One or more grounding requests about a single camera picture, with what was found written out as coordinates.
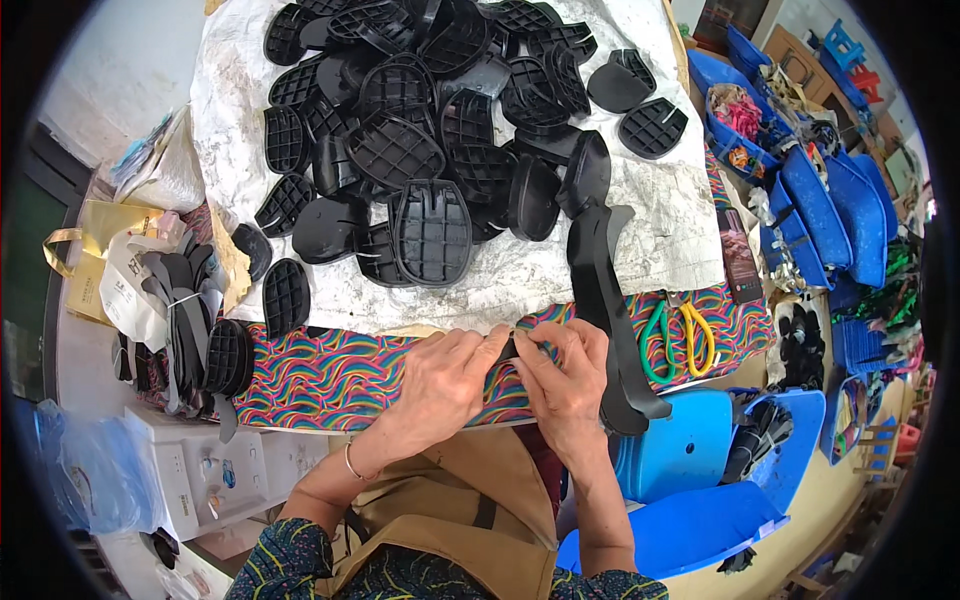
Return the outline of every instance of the patterned blouse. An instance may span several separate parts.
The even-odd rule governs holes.
[[[331,576],[333,550],[326,532],[305,518],[285,518],[267,527],[237,574],[226,600],[320,600],[314,580]],[[419,550],[379,546],[336,596],[359,598],[492,598],[451,561]],[[551,600],[666,599],[666,587],[626,571],[583,577],[553,572]]]

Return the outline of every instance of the rainbow wave pattern cloth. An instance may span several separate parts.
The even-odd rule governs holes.
[[[707,152],[707,171],[714,201],[729,206],[715,158]],[[761,299],[735,304],[727,284],[681,294],[693,302],[713,329],[718,361],[708,377],[732,372],[747,357],[767,348],[773,339],[773,320]],[[654,307],[659,292],[628,296],[625,301],[639,335]],[[570,304],[554,304],[527,315],[516,324],[533,328],[542,321],[564,323],[574,318]],[[670,337],[683,338],[679,311],[669,311]],[[301,327],[280,340],[266,339],[264,324],[250,325],[254,340],[253,380],[243,396],[233,399],[241,424],[358,431],[377,418],[400,395],[403,356],[417,338],[373,337],[330,329],[311,337]],[[703,332],[695,329],[695,351],[704,356]],[[663,339],[659,329],[639,348],[651,358],[655,371],[666,369]],[[685,368],[685,344],[675,344],[674,360],[682,365],[669,386],[654,385],[659,391],[689,381]],[[484,409],[468,426],[508,423],[532,417],[526,393],[509,363],[496,365],[487,375]]]

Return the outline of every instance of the smartphone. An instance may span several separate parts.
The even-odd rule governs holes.
[[[733,208],[717,210],[720,242],[723,245],[723,264],[733,301],[744,304],[763,298],[763,284],[756,272],[754,254],[750,252],[747,231],[740,215]]]

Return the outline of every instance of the scissors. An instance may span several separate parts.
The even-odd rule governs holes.
[[[666,312],[663,310],[663,307],[669,303],[672,308],[679,308],[681,314],[684,317],[684,331],[686,338],[686,363],[687,367],[690,370],[690,374],[694,377],[702,377],[709,371],[709,368],[713,366],[713,359],[715,358],[715,347],[713,339],[713,330],[710,328],[707,321],[704,319],[703,315],[693,306],[689,301],[684,302],[680,299],[680,295],[676,292],[667,292],[666,300],[661,300],[654,308],[654,312],[651,313],[650,319],[647,321],[647,324],[643,327],[643,331],[640,333],[639,347],[640,347],[640,365],[643,367],[643,372],[647,377],[661,385],[667,385],[673,381],[674,376],[677,374],[677,364],[674,362],[673,355],[673,343],[670,340],[670,328],[667,324]],[[660,323],[660,332],[663,335],[663,345],[665,347],[664,354],[666,355],[667,362],[667,372],[666,376],[658,375],[654,372],[653,367],[650,365],[650,358],[647,356],[647,339],[653,333],[654,326]],[[704,334],[707,339],[707,360],[704,362],[702,369],[697,368],[697,359],[696,359],[696,348],[694,347],[694,340],[696,339],[693,327],[697,324],[701,329],[704,330]]]

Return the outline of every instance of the blue plastic bag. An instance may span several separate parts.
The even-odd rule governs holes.
[[[52,400],[36,408],[36,434],[67,519],[94,535],[153,533],[165,507],[153,463],[122,419],[86,420]]]

